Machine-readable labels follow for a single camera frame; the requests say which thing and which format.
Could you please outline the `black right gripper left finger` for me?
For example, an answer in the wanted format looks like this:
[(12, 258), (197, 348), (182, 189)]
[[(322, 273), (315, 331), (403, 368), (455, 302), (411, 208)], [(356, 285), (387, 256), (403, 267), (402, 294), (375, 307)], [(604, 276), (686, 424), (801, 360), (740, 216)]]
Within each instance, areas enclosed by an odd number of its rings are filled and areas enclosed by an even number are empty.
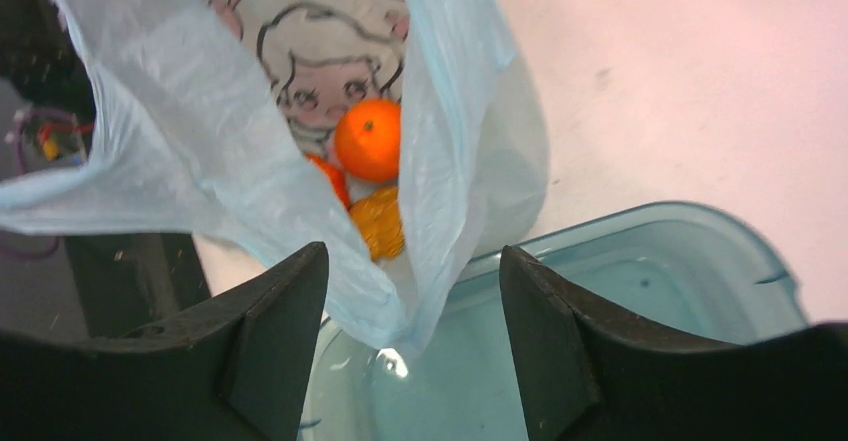
[(5, 440), (294, 440), (328, 288), (312, 242), (119, 338), (1, 336)]

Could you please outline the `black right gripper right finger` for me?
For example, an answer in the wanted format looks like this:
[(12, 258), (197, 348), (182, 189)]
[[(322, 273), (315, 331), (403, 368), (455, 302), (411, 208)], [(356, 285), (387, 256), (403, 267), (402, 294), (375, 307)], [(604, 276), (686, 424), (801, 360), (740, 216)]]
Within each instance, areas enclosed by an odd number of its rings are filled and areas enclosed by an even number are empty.
[(652, 321), (526, 251), (499, 285), (532, 440), (843, 440), (847, 327), (735, 345)]

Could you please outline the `yellow-orange bumpy food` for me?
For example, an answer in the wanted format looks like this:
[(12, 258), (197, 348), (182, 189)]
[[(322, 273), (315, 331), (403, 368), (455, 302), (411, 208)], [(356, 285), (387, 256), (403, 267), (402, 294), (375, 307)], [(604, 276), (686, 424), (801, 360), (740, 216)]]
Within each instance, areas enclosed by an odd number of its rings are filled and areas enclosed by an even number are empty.
[(373, 261), (393, 259), (405, 249), (398, 193), (397, 186), (378, 188), (349, 210)]

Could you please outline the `light blue plastic grocery bag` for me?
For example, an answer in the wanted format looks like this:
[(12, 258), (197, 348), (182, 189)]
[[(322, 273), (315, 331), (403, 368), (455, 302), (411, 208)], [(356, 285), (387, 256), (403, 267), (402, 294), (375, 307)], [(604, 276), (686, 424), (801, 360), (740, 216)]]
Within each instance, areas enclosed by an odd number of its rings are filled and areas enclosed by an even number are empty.
[[(321, 241), (329, 317), (413, 353), (469, 260), (544, 203), (545, 124), (497, 0), (48, 3), (92, 89), (92, 147), (79, 167), (4, 181), (5, 229), (191, 232), (265, 265)], [(370, 258), (304, 158), (369, 96), (402, 108), (396, 261)]]

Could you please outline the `orange mandarin fruit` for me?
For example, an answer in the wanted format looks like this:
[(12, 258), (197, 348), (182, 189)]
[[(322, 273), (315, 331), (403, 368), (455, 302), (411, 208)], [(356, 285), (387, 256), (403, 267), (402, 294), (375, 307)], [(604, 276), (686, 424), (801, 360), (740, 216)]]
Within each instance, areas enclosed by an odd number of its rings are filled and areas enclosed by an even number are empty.
[(366, 99), (351, 107), (334, 133), (336, 155), (353, 176), (384, 183), (400, 169), (401, 106), (387, 99)]

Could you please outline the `teal transparent plastic tub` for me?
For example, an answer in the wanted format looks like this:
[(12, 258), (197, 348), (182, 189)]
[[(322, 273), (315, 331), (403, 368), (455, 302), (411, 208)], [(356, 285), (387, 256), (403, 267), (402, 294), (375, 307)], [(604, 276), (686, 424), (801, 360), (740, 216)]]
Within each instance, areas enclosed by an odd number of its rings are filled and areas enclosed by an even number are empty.
[[(778, 253), (738, 218), (703, 204), (649, 203), (522, 249), (571, 282), (567, 300), (585, 327), (616, 338), (665, 325), (745, 345), (809, 324)], [(525, 439), (500, 260), (493, 252), (467, 265), (420, 355), (371, 348), (325, 320), (298, 438)]]

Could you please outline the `red-orange fruit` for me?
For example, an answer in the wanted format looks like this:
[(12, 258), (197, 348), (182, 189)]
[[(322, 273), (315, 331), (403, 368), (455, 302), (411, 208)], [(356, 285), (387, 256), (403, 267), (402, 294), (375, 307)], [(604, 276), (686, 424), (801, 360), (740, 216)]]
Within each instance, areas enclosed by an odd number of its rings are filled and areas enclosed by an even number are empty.
[(342, 169), (328, 162), (324, 158), (319, 155), (313, 153), (307, 153), (305, 155), (313, 164), (315, 164), (318, 168), (320, 168), (328, 180), (332, 184), (335, 193), (346, 210), (349, 210), (352, 201), (350, 197), (350, 192), (347, 186), (346, 176)]

